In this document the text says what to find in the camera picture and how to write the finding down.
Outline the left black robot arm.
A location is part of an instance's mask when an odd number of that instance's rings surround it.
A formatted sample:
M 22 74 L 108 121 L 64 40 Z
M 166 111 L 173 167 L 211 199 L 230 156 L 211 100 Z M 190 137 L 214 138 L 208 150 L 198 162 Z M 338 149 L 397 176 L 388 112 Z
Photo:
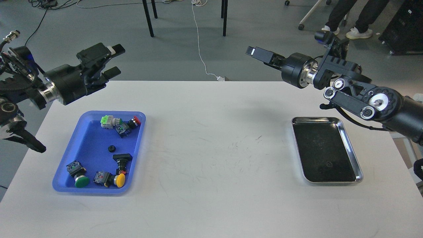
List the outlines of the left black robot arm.
M 1 51 L 1 73 L 11 77 L 1 80 L 1 139 L 26 145 L 44 153 L 46 147 L 26 130 L 27 122 L 18 103 L 29 99 L 38 109 L 58 100 L 67 105 L 106 87 L 121 71 L 113 67 L 104 71 L 106 63 L 125 53 L 122 45 L 98 43 L 77 53 L 80 64 L 59 66 L 47 72 L 35 62 L 26 46 Z

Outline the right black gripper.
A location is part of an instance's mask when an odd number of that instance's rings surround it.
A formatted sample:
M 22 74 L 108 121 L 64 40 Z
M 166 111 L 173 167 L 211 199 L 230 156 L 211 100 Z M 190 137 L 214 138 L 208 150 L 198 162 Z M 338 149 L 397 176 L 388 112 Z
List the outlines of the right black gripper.
M 313 77 L 317 73 L 317 61 L 302 53 L 293 53 L 286 58 L 260 47 L 249 46 L 245 54 L 263 63 L 275 66 L 276 69 L 281 71 L 284 82 L 300 89 L 312 84 Z

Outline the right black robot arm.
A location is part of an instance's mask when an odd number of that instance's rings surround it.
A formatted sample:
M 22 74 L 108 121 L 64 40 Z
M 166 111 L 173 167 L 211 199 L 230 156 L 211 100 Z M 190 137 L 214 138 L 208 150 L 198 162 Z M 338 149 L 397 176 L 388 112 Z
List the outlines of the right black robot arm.
M 326 47 L 321 61 L 302 53 L 284 57 L 249 46 L 246 54 L 281 72 L 282 81 L 299 89 L 312 85 L 324 90 L 328 104 L 355 125 L 371 131 L 393 131 L 422 145 L 422 102 L 398 91 L 377 86 L 362 74 L 359 64 L 347 61 L 349 39 L 329 31 L 317 31 L 315 39 Z

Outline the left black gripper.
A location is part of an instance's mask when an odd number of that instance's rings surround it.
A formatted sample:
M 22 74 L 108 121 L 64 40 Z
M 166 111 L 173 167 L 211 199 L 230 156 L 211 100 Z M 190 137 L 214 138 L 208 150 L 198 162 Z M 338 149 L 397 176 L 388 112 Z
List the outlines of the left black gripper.
M 45 102 L 58 100 L 67 105 L 106 87 L 110 79 L 121 74 L 118 67 L 101 72 L 112 58 L 125 53 L 121 45 L 105 46 L 98 43 L 76 54 L 78 66 L 68 64 L 44 73 Z

